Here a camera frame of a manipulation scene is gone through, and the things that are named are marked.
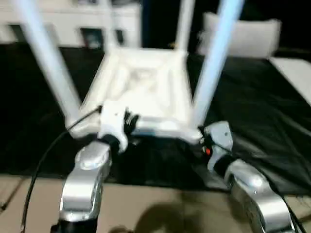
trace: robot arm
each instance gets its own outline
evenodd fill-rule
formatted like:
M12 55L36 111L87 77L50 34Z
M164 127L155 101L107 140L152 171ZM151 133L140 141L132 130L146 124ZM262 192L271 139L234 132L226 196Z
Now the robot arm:
M211 124L200 132L169 119L140 117L125 109L120 112L113 104L108 106L104 106L104 124L98 139L76 155L75 167L63 188L59 221L51 228L52 233L96 232L103 182L109 174L112 156L126 149L129 134L179 138L191 145L199 144L210 153L207 169L223 177L232 196L246 210L254 232L294 232L285 201L271 189L267 179L228 153L233 140L227 122Z

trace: beige table surface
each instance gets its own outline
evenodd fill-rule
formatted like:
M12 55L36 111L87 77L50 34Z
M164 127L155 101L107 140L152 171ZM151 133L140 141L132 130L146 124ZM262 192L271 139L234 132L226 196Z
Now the beige table surface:
M0 201L5 201L21 177L0 176ZM19 233L29 179L25 179L9 207L0 213L0 233ZM38 179L31 198L26 233L49 233L58 219L63 181ZM311 200L287 197L311 233ZM98 233L250 233L243 211L229 195L105 184Z

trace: white plastic base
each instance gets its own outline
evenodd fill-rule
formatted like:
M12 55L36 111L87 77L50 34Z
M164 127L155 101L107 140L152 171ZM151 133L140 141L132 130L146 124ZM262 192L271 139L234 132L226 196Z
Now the white plastic base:
M106 54L81 106L84 115L105 100L114 100L145 117L189 125L191 94L187 53L178 50L116 48ZM99 130L99 115L90 117L74 137Z

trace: white robotic frame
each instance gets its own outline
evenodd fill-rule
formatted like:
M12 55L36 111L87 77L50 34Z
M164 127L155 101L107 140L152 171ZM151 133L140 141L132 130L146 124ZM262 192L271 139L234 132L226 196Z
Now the white robotic frame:
M97 134L97 140L76 155L66 179L60 217L53 233L94 233L102 199L103 182L113 156L122 153L130 136L178 138L211 149L207 170L222 177L231 194L244 206L252 229L259 233L295 232L283 198L275 193L257 169L231 155L233 140L228 122L216 122L201 132L222 71L230 35L243 0L222 0L220 21L206 55L195 97L191 100L186 71L187 45L194 0L182 0L174 50L131 49L118 45L112 9L108 14L108 51L81 104L59 51L44 30L33 0L14 0L25 22L25 34L65 116L73 137ZM82 116L102 106L71 129Z

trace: metal joint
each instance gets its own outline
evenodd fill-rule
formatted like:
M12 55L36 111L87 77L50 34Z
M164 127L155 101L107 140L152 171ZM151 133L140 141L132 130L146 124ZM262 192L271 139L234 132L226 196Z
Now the metal joint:
M109 145L94 141L76 155L73 171L66 179L60 202L60 218L77 222L96 218L102 184L111 166Z

